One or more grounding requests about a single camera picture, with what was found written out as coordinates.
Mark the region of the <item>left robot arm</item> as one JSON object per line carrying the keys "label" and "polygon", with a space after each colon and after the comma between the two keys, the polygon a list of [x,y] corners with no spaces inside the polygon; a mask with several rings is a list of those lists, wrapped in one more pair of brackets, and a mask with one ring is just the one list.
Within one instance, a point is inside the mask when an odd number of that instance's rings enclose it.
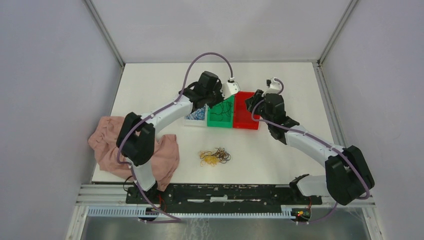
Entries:
{"label": "left robot arm", "polygon": [[230,78],[221,82],[219,77],[209,71],[204,71],[198,81],[179,91],[175,100],[159,109],[137,115],[128,113],[122,124],[116,145],[118,156],[125,160],[117,162],[126,165],[131,170],[135,184],[138,186],[138,197],[149,204],[158,195],[154,187],[157,180],[153,176],[151,158],[155,152],[157,134],[174,121],[194,113],[196,110],[222,103],[238,93],[239,85]]}

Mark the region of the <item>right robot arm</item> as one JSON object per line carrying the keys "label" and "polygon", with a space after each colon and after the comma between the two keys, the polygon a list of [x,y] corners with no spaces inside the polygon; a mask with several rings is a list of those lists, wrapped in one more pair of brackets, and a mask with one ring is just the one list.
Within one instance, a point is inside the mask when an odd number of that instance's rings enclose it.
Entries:
{"label": "right robot arm", "polygon": [[245,100],[246,109],[258,122],[267,124],[270,135],[286,146],[306,154],[324,167],[324,175],[304,174],[290,182],[289,199],[302,204],[311,196],[331,197],[346,206],[354,200],[366,200],[375,186],[362,151],[351,145],[336,145],[306,130],[285,111],[283,97],[257,90]]}

